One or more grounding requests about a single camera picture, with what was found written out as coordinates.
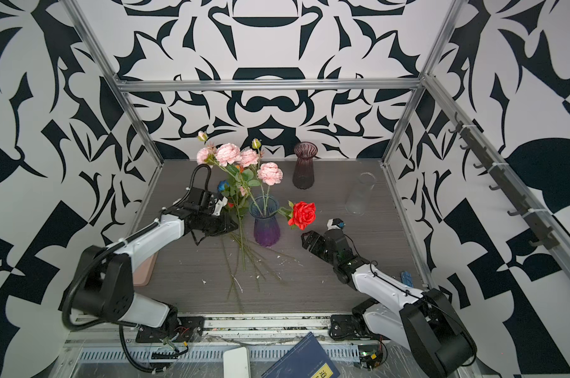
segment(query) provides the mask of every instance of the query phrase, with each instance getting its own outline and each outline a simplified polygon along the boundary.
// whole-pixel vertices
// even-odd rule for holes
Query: clear glass vase
[[[353,215],[363,215],[366,211],[369,201],[371,200],[371,192],[373,185],[377,182],[377,178],[369,172],[363,172],[356,178],[352,191],[346,201],[346,210]]]
[[[293,171],[293,184],[299,189],[308,189],[314,185],[314,164],[312,159],[316,156],[318,148],[309,141],[295,145],[293,152],[297,156],[295,170]]]
[[[273,246],[281,238],[281,228],[276,221],[278,209],[279,201],[271,195],[265,197],[260,194],[249,206],[249,213],[255,218],[253,237],[260,246]]]

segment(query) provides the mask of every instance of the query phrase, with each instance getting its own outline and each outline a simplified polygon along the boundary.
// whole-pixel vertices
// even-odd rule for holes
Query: black and white patterned wall
[[[56,358],[79,255],[129,231],[155,168],[62,4],[0,0],[1,377]]]
[[[570,1],[470,0],[436,78],[570,234]],[[391,168],[483,372],[570,374],[570,281],[426,94]]]
[[[451,0],[86,0],[125,80],[417,77]],[[312,141],[319,157],[381,157],[409,91],[137,94],[164,158],[262,140],[274,157]]]

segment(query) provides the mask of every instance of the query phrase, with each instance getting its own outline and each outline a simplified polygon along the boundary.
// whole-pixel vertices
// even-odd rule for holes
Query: blue flower
[[[223,192],[226,190],[227,187],[229,187],[230,185],[228,185],[228,181],[226,180],[222,180],[220,181],[220,183],[218,184],[218,192]]]

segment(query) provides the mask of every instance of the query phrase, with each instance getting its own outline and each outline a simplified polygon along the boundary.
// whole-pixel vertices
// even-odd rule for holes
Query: red rose
[[[289,219],[289,226],[296,225],[300,230],[316,219],[316,206],[314,203],[298,202],[293,206],[293,213]]]

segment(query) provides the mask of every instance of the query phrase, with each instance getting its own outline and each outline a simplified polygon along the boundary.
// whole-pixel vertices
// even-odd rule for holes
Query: dark wooden tabletop
[[[315,160],[316,181],[306,190],[297,189],[291,182],[295,161],[277,163],[284,179],[281,184],[274,185],[270,193],[281,206],[287,206],[289,200],[316,204],[316,221],[306,231],[322,234],[330,218],[341,218],[346,223],[345,233],[354,239],[364,258],[378,261],[381,271],[397,279],[400,279],[401,271],[409,271],[416,287],[421,284],[378,160]],[[152,222],[160,208],[170,206],[182,197],[196,165],[196,162],[183,160],[165,162],[139,228]],[[377,184],[366,214],[352,216],[345,210],[345,201],[361,172],[373,173]],[[199,171],[196,186],[201,187],[204,179],[204,171]],[[210,188],[216,190],[217,183],[225,179],[225,172],[213,168]],[[227,298],[231,280],[226,259],[234,269],[239,254],[236,243],[228,236],[206,238],[199,246],[190,235],[171,242],[158,253],[148,285],[138,287],[136,291],[173,304],[184,313],[349,312],[368,298],[340,283],[329,264],[302,248],[300,235],[303,231],[291,230],[283,216],[278,216],[278,222],[281,226],[278,243],[271,247],[272,250],[257,247],[256,251],[280,278],[266,275],[263,268],[266,280],[260,277],[258,289],[256,274],[249,264],[245,266],[246,270],[239,264],[236,274],[241,286],[236,286],[238,300],[233,292]],[[245,217],[244,227],[249,240],[254,241],[253,218],[249,214]]]

